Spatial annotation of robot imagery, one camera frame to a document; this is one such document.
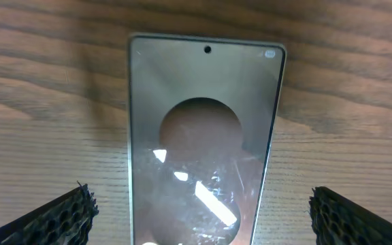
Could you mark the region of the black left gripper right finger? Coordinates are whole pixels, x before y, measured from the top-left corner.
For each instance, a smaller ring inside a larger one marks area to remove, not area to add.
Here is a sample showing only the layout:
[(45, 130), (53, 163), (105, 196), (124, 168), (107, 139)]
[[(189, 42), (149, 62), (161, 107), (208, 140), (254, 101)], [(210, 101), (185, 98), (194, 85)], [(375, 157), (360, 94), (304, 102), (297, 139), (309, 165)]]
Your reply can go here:
[(312, 189), (316, 245), (392, 245), (392, 223), (325, 186)]

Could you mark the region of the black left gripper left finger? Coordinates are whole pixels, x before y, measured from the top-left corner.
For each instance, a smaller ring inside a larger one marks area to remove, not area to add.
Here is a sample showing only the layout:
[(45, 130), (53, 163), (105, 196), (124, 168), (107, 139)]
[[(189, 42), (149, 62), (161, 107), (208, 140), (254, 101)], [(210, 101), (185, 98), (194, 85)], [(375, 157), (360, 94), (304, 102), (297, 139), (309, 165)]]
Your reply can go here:
[(86, 245), (99, 209), (87, 184), (0, 227), (0, 245)]

